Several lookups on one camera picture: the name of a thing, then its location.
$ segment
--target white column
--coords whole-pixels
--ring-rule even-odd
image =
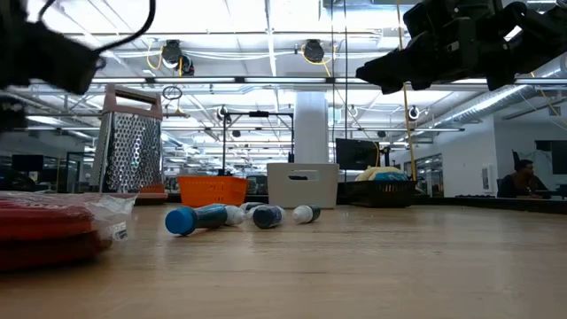
[[[295,162],[329,163],[329,123],[325,92],[298,92],[295,101]]]

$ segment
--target person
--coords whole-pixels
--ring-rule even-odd
[[[519,160],[514,166],[515,173],[504,177],[498,187],[499,198],[542,198],[535,191],[547,191],[546,186],[533,173],[533,162]]]

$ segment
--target orange basket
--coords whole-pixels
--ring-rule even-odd
[[[177,176],[184,206],[239,206],[245,202],[248,180],[229,176]]]

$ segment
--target wall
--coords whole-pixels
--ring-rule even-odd
[[[493,116],[479,124],[463,126],[464,132],[441,133],[433,144],[415,147],[416,160],[435,154],[443,156],[443,185],[445,197],[457,195],[496,195],[498,174]],[[390,160],[402,164],[409,161],[409,151],[393,152]],[[492,193],[482,187],[482,167],[493,166]]]
[[[535,141],[567,140],[567,131],[548,122],[515,123],[511,121],[497,121],[494,123],[494,128],[499,178],[514,172],[512,150],[520,154],[533,154],[536,151]],[[541,164],[539,167],[535,165],[536,175],[540,176],[542,182],[549,189],[554,189],[559,183],[567,183],[567,175],[553,175],[550,169],[551,167],[542,167]]]

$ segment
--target white plastic bin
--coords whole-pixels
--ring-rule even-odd
[[[293,176],[299,176],[301,179],[292,179]],[[337,187],[338,164],[268,164],[270,205],[283,208],[295,208],[299,205],[335,208]]]

